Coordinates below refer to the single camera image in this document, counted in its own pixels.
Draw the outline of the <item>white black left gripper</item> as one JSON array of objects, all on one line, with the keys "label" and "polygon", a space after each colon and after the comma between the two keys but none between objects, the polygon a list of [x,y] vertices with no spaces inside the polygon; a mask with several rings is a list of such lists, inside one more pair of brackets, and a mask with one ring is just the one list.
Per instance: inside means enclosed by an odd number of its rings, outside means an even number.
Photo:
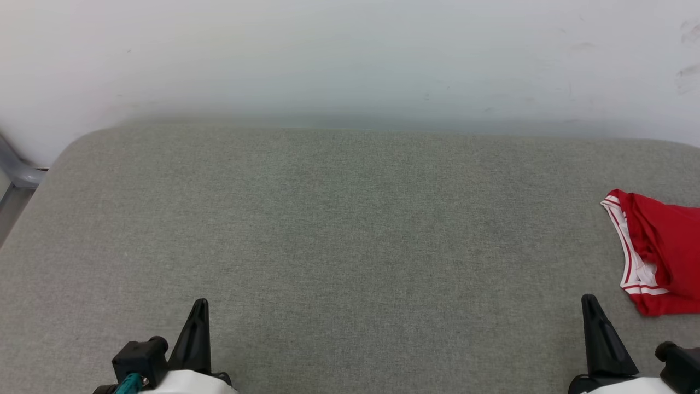
[{"label": "white black left gripper", "polygon": [[139,393],[238,393],[225,380],[209,376],[212,346],[207,299],[194,302],[168,359],[168,369],[159,385]]}]

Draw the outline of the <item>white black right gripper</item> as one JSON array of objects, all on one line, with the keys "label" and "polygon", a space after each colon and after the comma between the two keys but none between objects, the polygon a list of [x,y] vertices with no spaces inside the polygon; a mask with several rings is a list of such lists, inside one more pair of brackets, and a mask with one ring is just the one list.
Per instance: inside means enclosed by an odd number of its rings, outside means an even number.
[{"label": "white black right gripper", "polygon": [[678,393],[679,376],[636,377],[639,369],[596,296],[581,298],[588,375],[576,376],[568,393]]}]

